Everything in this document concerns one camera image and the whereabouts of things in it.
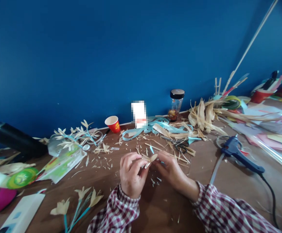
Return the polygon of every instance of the black bottle cap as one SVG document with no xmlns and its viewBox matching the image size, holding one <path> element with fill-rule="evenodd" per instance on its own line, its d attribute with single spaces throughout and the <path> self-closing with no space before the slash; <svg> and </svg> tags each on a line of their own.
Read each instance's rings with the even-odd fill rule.
<svg viewBox="0 0 282 233">
<path fill-rule="evenodd" d="M 183 99 L 184 94 L 185 94 L 185 91 L 181 89 L 173 89 L 170 91 L 170 97 L 172 99 Z"/>
</svg>

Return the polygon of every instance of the power cord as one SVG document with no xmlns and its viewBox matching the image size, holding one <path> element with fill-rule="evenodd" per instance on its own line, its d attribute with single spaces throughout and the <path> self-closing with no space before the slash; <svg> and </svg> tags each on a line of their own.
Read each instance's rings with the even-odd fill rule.
<svg viewBox="0 0 282 233">
<path fill-rule="evenodd" d="M 276 221 L 276 198 L 275 198 L 275 193 L 272 189 L 272 187 L 270 186 L 270 184 L 266 181 L 266 179 L 264 178 L 264 176 L 262 174 L 259 174 L 259 176 L 261 177 L 261 179 L 267 184 L 267 186 L 270 188 L 271 190 L 271 193 L 272 193 L 272 197 L 273 197 L 273 211 L 272 211 L 272 215 L 273 215 L 273 221 L 274 221 L 274 224 L 275 224 L 275 227 L 277 229 L 279 229 L 278 227 L 278 224 L 277 224 L 277 221 Z"/>
</svg>

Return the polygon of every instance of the glass bottle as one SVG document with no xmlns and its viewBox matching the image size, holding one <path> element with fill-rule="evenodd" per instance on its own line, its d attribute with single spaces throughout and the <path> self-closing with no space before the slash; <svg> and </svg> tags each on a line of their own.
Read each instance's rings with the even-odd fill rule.
<svg viewBox="0 0 282 233">
<path fill-rule="evenodd" d="M 184 94 L 185 91 L 181 89 L 173 89 L 170 91 L 171 108 L 169 109 L 167 115 L 170 122 L 175 122 L 177 120 Z"/>
</svg>

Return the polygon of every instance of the blue wall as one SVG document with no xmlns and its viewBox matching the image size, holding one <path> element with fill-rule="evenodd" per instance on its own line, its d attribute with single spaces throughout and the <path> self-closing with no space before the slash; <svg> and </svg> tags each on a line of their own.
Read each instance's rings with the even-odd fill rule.
<svg viewBox="0 0 282 233">
<path fill-rule="evenodd" d="M 271 0 L 0 1 L 0 120 L 35 136 L 107 116 L 131 121 L 130 103 L 166 114 L 169 91 L 208 98 L 226 83 Z M 235 94 L 282 72 L 282 0 L 234 79 Z"/>
</svg>

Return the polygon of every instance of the hand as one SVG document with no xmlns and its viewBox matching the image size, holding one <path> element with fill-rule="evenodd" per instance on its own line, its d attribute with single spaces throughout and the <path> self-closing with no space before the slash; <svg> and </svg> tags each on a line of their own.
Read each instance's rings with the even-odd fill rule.
<svg viewBox="0 0 282 233">
<path fill-rule="evenodd" d="M 158 152 L 157 158 L 164 162 L 153 161 L 161 175 L 175 190 L 196 202 L 199 196 L 198 184 L 183 173 L 177 160 L 165 151 Z"/>
<path fill-rule="evenodd" d="M 148 174 L 148 169 L 143 169 L 138 175 L 141 166 L 147 164 L 146 160 L 140 159 L 141 157 L 137 153 L 128 153 L 121 158 L 119 174 L 122 191 L 132 199 L 137 199 L 141 195 Z"/>
</svg>

